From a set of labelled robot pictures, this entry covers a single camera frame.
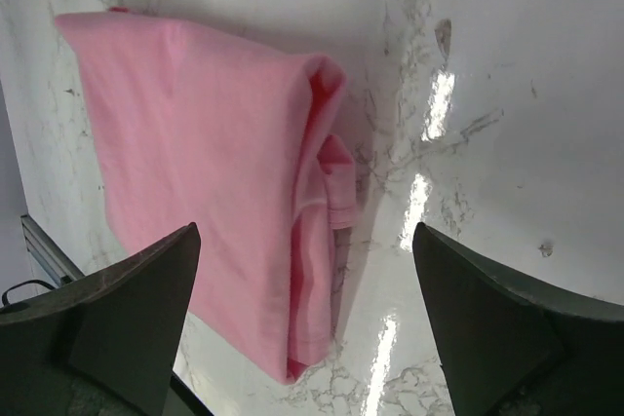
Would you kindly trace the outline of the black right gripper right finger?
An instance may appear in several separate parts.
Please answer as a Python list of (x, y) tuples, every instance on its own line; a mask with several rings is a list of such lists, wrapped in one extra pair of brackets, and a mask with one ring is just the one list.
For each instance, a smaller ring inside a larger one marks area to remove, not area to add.
[(455, 414), (622, 414), (622, 306), (547, 284), (423, 222), (412, 251)]

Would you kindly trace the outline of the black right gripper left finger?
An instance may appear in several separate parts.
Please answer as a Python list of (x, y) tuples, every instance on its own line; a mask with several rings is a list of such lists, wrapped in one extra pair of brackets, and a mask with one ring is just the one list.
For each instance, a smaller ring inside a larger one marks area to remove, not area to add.
[(189, 224), (43, 294), (2, 294), (2, 414), (200, 414), (173, 371), (200, 245)]

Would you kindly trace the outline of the pink t shirt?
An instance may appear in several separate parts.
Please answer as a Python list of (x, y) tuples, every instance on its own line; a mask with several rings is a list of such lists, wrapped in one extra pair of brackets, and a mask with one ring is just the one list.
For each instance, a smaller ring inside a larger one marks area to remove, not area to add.
[(128, 12), (60, 15), (76, 55), (106, 219), (135, 253), (187, 223), (190, 311), (274, 380), (328, 354), (337, 231), (356, 222), (346, 94), (322, 54)]

